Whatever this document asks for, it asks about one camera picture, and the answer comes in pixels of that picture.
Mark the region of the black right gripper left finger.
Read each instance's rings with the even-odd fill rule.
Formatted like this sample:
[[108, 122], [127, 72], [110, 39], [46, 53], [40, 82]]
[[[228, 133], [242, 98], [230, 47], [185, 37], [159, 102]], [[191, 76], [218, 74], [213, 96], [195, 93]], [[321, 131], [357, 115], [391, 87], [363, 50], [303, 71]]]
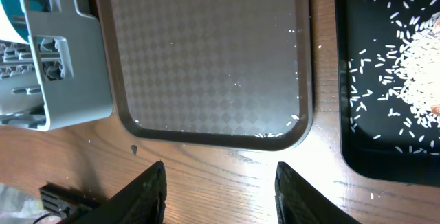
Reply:
[[126, 187], [86, 214], [66, 219], [83, 224], [162, 224], [167, 180], [164, 163], [155, 162]]

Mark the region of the light blue bowl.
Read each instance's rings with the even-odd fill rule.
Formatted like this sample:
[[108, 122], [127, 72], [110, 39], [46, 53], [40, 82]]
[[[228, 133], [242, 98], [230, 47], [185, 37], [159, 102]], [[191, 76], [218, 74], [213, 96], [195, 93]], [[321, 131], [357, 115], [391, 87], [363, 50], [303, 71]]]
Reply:
[[28, 35], [20, 0], [1, 0], [1, 40], [28, 44]]

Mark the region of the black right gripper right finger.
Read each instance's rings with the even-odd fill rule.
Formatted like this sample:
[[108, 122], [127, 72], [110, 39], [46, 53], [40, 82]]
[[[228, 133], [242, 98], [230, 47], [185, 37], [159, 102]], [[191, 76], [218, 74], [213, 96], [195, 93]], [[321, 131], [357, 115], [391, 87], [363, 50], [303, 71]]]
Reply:
[[359, 224], [285, 162], [278, 162], [274, 185], [279, 224]]

